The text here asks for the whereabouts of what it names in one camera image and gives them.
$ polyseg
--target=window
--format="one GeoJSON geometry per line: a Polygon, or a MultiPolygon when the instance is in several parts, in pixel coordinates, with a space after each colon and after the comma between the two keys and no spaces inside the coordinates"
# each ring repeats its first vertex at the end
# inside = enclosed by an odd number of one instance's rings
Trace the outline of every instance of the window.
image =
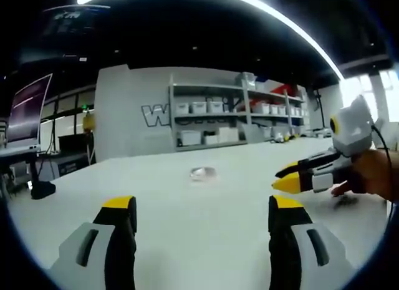
{"type": "Polygon", "coordinates": [[[373,121],[375,122],[377,120],[377,104],[375,102],[373,86],[368,75],[342,80],[340,81],[339,87],[344,107],[350,106],[353,100],[355,100],[358,95],[362,94],[370,109],[373,121]]]}
{"type": "Polygon", "coordinates": [[[380,77],[387,98],[389,121],[399,122],[399,80],[397,73],[395,70],[382,70],[380,77]]]}

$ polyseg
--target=white wall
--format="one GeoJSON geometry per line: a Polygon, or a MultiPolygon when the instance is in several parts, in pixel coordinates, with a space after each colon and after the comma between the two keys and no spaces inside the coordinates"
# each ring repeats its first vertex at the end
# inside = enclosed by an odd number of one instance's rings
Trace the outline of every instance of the white wall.
{"type": "MultiPolygon", "coordinates": [[[[375,101],[377,104],[378,117],[389,121],[387,100],[385,98],[385,90],[382,86],[382,81],[379,75],[370,76],[371,83],[373,85],[373,92],[375,101]]],[[[339,85],[332,85],[319,90],[321,95],[321,101],[324,112],[325,126],[329,127],[330,118],[336,114],[340,108],[343,107],[342,96],[340,93],[339,85]]],[[[322,118],[320,109],[314,111],[313,106],[315,102],[309,103],[309,114],[310,114],[310,127],[321,128],[322,118]]]]}
{"type": "MultiPolygon", "coordinates": [[[[324,124],[326,127],[329,127],[331,115],[335,114],[340,108],[343,107],[339,85],[325,87],[320,89],[319,92],[323,106],[324,124]]],[[[308,102],[311,129],[323,127],[320,108],[314,110],[315,106],[316,102],[314,100],[312,102],[308,102]]]]}
{"type": "Polygon", "coordinates": [[[95,151],[98,161],[141,155],[146,135],[154,127],[169,125],[168,85],[175,82],[234,84],[238,73],[187,67],[130,70],[127,65],[102,69],[95,94],[95,151]],[[155,105],[163,108],[160,120],[146,118],[155,105]]]}

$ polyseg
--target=white tabletop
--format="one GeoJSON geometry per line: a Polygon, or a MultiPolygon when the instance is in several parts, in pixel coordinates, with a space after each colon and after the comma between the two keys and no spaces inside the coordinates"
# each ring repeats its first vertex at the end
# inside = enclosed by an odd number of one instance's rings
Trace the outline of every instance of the white tabletop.
{"type": "MultiPolygon", "coordinates": [[[[12,217],[34,258],[49,268],[58,247],[91,222],[115,196],[137,198],[137,289],[267,289],[271,276],[267,232],[274,174],[291,161],[331,146],[331,139],[300,138],[213,150],[118,158],[54,181],[57,192],[34,201],[20,195],[12,217]],[[193,182],[190,170],[213,167],[215,181],[193,182]]],[[[361,266],[385,229],[386,208],[377,196],[334,209],[329,191],[293,196],[315,222],[345,245],[361,266]]]]}

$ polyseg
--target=black cable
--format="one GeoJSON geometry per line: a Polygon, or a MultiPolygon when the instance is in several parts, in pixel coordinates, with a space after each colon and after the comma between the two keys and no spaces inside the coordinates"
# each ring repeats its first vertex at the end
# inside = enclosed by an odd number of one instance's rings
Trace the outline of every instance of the black cable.
{"type": "Polygon", "coordinates": [[[393,168],[392,168],[392,161],[391,161],[391,156],[389,156],[389,149],[387,147],[387,144],[384,141],[384,138],[381,135],[381,132],[376,128],[376,126],[372,125],[372,130],[374,130],[378,137],[380,138],[380,140],[382,141],[382,145],[384,146],[384,151],[387,154],[387,159],[388,159],[388,165],[389,165],[389,176],[390,176],[390,184],[391,184],[391,194],[392,194],[392,202],[391,202],[391,210],[389,211],[389,216],[388,216],[388,222],[391,220],[392,218],[392,210],[393,210],[393,193],[394,193],[394,189],[393,189],[393,168]]]}
{"type": "MultiPolygon", "coordinates": [[[[51,128],[51,135],[50,135],[50,144],[49,144],[49,147],[47,148],[47,150],[44,152],[44,154],[43,155],[47,155],[48,153],[49,153],[49,150],[50,150],[50,148],[51,148],[51,146],[52,146],[52,144],[53,144],[53,135],[55,134],[55,120],[53,120],[53,122],[52,122],[52,128],[51,128]]],[[[44,163],[44,159],[46,159],[46,158],[42,158],[42,161],[41,161],[41,163],[40,163],[40,167],[39,167],[39,171],[37,172],[37,176],[39,177],[40,176],[40,172],[42,171],[42,168],[43,168],[43,163],[44,163]]]]}

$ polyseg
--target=white storage bin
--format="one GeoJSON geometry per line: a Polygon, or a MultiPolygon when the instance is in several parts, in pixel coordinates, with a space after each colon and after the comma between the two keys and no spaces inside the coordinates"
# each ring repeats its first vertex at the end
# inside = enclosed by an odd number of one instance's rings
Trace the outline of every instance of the white storage bin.
{"type": "Polygon", "coordinates": [[[257,103],[254,107],[254,112],[256,114],[269,114],[270,105],[267,103],[257,103]]]}
{"type": "Polygon", "coordinates": [[[272,130],[272,136],[276,137],[279,133],[284,137],[287,135],[289,131],[289,127],[288,126],[274,126],[273,130],[272,130]]]}
{"type": "Polygon", "coordinates": [[[279,115],[287,115],[287,110],[285,106],[278,106],[279,115]]]}
{"type": "Polygon", "coordinates": [[[229,128],[229,142],[238,141],[238,128],[229,128]]]}
{"type": "Polygon", "coordinates": [[[255,88],[257,92],[266,92],[264,87],[264,82],[255,81],[255,88]]]}
{"type": "Polygon", "coordinates": [[[176,103],[176,115],[189,114],[188,103],[176,103]]]}
{"type": "Polygon", "coordinates": [[[229,142],[230,139],[230,128],[220,127],[218,128],[218,142],[229,142]]]}
{"type": "Polygon", "coordinates": [[[253,73],[242,72],[236,77],[236,85],[248,90],[256,90],[255,75],[253,73]]]}
{"type": "Polygon", "coordinates": [[[270,114],[279,114],[279,109],[277,108],[277,105],[270,105],[270,114]]]}
{"type": "Polygon", "coordinates": [[[205,114],[206,113],[206,102],[193,102],[193,103],[191,103],[191,113],[193,113],[193,114],[205,114]]]}
{"type": "Polygon", "coordinates": [[[223,103],[222,102],[208,102],[208,112],[211,114],[222,114],[223,103]]]}
{"type": "Polygon", "coordinates": [[[206,145],[214,145],[216,143],[218,143],[218,136],[217,135],[205,136],[205,144],[206,145]]]}
{"type": "Polygon", "coordinates": [[[272,137],[272,127],[261,127],[261,131],[265,139],[272,137]]]}
{"type": "Polygon", "coordinates": [[[184,130],[180,132],[180,138],[183,146],[186,145],[200,145],[201,144],[201,132],[184,130]]]}

